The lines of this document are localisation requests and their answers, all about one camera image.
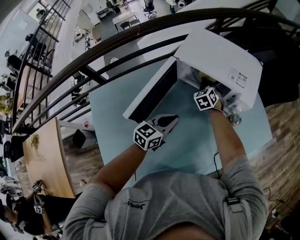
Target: logo on shirt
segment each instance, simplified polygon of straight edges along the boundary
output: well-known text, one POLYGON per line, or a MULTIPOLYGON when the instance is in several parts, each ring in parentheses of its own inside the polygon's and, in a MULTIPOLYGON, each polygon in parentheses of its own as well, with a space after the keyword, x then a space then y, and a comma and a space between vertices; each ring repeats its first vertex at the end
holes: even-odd
POLYGON ((146 205, 147 202, 150 202, 150 200, 145 200, 145 201, 133 201, 129 199, 127 202, 124 204, 127 204, 127 206, 130 206, 132 208, 138 208, 140 210, 143 210, 143 206, 146 205))

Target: black cable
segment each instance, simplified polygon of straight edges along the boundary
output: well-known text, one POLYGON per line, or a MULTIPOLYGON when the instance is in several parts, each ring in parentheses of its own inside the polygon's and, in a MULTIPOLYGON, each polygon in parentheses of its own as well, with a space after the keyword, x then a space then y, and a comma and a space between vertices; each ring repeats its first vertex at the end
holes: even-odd
POLYGON ((289 209, 293 210, 293 209, 292 209, 285 201, 283 201, 283 200, 281 200, 281 199, 271 199, 271 188, 265 187, 265 188, 263 189, 263 191, 266 190, 266 189, 269 190, 269 198, 268 198, 269 201, 271 201, 271 202, 276 202, 276 201, 278 201, 278 202, 284 204, 285 206, 287 206, 289 209))
POLYGON ((221 179, 221 175, 220 175, 220 173, 218 171, 217 164, 216 164, 216 155, 218 155, 218 154, 219 154, 219 151, 217 150, 216 153, 215 153, 215 155, 214 155, 214 163, 215 163, 215 167, 216 167, 216 171, 217 171, 217 178, 221 179))

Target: gray t-shirt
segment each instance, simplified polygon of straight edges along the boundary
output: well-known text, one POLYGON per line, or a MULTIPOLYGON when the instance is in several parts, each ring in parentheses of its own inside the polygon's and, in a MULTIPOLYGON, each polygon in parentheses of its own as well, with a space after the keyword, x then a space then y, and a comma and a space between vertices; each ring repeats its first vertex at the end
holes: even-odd
MULTIPOLYGON (((65 221, 64 240, 154 239, 185 222, 225 239, 223 202, 228 197, 248 202, 252 239, 257 239, 266 222, 267 204, 247 157, 242 156, 224 170, 221 180, 186 172, 155 172, 114 198, 101 186, 89 184, 65 221)), ((247 230, 242 229, 247 228, 246 215, 239 214, 233 223, 241 239, 246 239, 247 230)))

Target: metal railing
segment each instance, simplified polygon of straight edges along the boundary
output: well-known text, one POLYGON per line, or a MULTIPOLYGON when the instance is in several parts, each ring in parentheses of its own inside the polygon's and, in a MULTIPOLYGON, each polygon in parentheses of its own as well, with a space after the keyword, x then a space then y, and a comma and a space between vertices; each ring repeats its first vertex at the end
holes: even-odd
MULTIPOLYGON (((19 70, 18 79, 14 91, 14 103, 13 103, 13 118, 16 116, 17 108, 23 106, 26 108, 28 101, 31 101, 35 96, 35 90, 41 91, 43 85, 49 82, 51 75, 51 67, 54 56, 55 45, 58 43, 57 36, 59 34, 62 22, 65 21, 65 16, 70 9, 70 4, 73 0, 56 0, 55 3, 47 9, 41 1, 41 4, 45 8, 45 14, 40 19, 40 24, 36 31, 31 35, 31 39, 25 54, 22 57, 22 64, 19 70), (22 78, 25 80, 25 89, 23 93, 23 103, 18 102, 20 83, 22 78), (28 99, 28 88, 32 88, 31 99, 28 99)), ((38 106, 38 112, 41 112, 41 104, 38 106)))
MULTIPOLYGON (((22 112, 21 116, 18 120, 16 120, 16 111, 14 109, 13 112, 13 128, 12 131, 16 132, 19 127, 24 124, 25 120, 32 114, 34 109, 39 106, 39 104, 49 96, 57 87, 59 87, 62 83, 64 83, 70 76, 72 76, 74 73, 80 71, 87 75, 85 79, 77 83, 74 87, 67 90, 65 93, 63 93, 61 96, 58 96, 51 104, 49 104, 40 114, 35 118, 31 119, 31 123, 29 124, 29 128, 33 128, 35 126, 35 123, 37 121, 41 120, 41 117, 44 115, 47 115, 49 110, 53 108, 55 105, 57 105, 62 99, 64 99, 66 96, 71 94, 74 90, 80 88, 84 84, 88 83, 91 80, 95 80, 99 85, 91 88, 87 92, 81 94, 80 96, 76 97, 71 102, 64 105, 62 108, 57 110, 55 113, 53 113, 51 116, 46 118, 42 123, 39 122, 39 125, 36 127, 36 129, 40 128, 44 124, 46 124, 49 120, 56 117, 58 114, 62 113, 64 110, 68 109, 71 105, 78 102, 79 100, 86 97, 90 92, 93 90, 110 83, 111 81, 126 75, 130 72, 133 72, 137 69, 140 69, 144 66, 147 66, 149 64, 158 62, 160 60, 169 58, 170 56, 174 55, 174 52, 168 53, 164 56, 149 60, 147 62, 144 62, 140 65, 137 65, 135 67, 132 67, 124 72, 121 72, 108 80, 101 77, 101 74, 105 73, 106 71, 115 68, 116 66, 129 61, 135 57, 138 57, 144 53, 150 52, 152 50, 158 49, 163 46, 167 46, 172 43, 177 43, 179 41, 184 40, 187 35, 174 37, 171 39, 168 39, 166 41, 162 41, 160 43, 148 46, 146 48, 143 48, 141 50, 138 50, 136 52, 133 52, 127 56, 124 56, 120 59, 118 59, 115 62, 110 63, 109 65, 103 67, 102 69, 95 71, 91 67, 88 66, 91 62, 98 59, 99 57, 103 56, 104 54, 109 53, 110 51, 127 44, 133 40, 136 40, 138 38, 144 37, 148 34, 151 34, 153 32, 163 30, 166 28, 170 28, 173 26, 185 24, 185 23, 191 23, 201 20, 208 20, 208 19, 215 19, 216 21, 213 24, 210 24, 206 29, 213 31, 217 34, 220 34, 221 32, 234 32, 234 31, 247 31, 247 30, 259 30, 259 31, 283 31, 281 28, 264 28, 264 27, 256 27, 256 28, 249 28, 247 26, 234 26, 230 27, 232 24, 236 23, 237 21, 241 19, 262 19, 266 21, 274 21, 276 23, 282 23, 286 24, 288 26, 293 27, 293 30, 284 30, 287 33, 292 36, 296 33, 296 30, 300 28, 300 25, 289 21, 285 18, 271 15, 263 12, 259 12, 259 10, 268 8, 270 11, 273 10, 274 6, 276 4, 276 0, 259 0, 254 3, 251 3, 244 8, 208 8, 208 9, 199 9, 199 10, 192 10, 192 11, 186 11, 186 12, 180 12, 173 15, 167 15, 162 16, 160 18, 153 19, 151 21, 147 21, 144 23, 141 23, 137 26, 131 27, 125 31, 122 31, 103 42, 99 43, 98 45, 94 46, 90 50, 86 51, 84 54, 76 58, 74 61, 69 63, 65 68, 63 68, 57 75, 53 77, 53 79, 42 88, 41 91, 33 98, 33 100, 26 106, 24 111, 22 112)), ((66 115, 60 118, 60 120, 64 120, 77 111, 83 109, 89 104, 89 102, 85 103, 82 106, 77 107, 76 109, 70 111, 66 115)), ((77 119, 78 117, 88 113, 90 109, 81 112, 77 116, 72 117, 68 121, 73 121, 77 119)))

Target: table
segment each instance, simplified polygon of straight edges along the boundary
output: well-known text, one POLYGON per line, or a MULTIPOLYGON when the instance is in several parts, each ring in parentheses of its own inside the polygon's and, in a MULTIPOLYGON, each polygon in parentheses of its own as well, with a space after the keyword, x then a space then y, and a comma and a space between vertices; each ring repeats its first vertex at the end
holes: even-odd
MULTIPOLYGON (((104 164, 133 144, 137 123, 122 114, 165 61, 143 67, 110 82, 89 95, 93 123, 104 164)), ((162 169, 208 174, 215 171, 213 156, 217 150, 210 119, 200 112, 193 100, 195 88, 177 81, 152 116, 178 114, 179 123, 166 138, 166 144, 149 151, 136 171, 139 179, 162 169)), ((235 127, 248 155, 272 139, 270 125, 259 95, 254 107, 241 114, 242 123, 235 127)), ((217 167, 221 168, 219 157, 217 167)), ((131 186, 131 178, 126 186, 131 186)))
POLYGON ((77 193, 66 168, 65 151, 60 134, 60 128, 77 128, 93 130, 92 127, 83 127, 80 124, 52 119, 35 134, 39 135, 38 154, 31 146, 29 137, 23 142, 24 164, 33 185, 37 180, 42 180, 48 195, 66 198, 75 198, 77 193))
POLYGON ((172 0, 165 0, 165 1, 170 5, 170 11, 172 12, 173 10, 173 13, 175 13, 175 6, 177 6, 177 3, 173 2, 172 0))
POLYGON ((133 16, 137 19, 134 12, 127 11, 127 12, 122 13, 122 14, 118 15, 117 17, 113 18, 112 22, 113 22, 115 28, 117 29, 117 31, 119 32, 119 29, 117 27, 118 23, 120 23, 124 20, 127 20, 128 18, 133 17, 133 16))

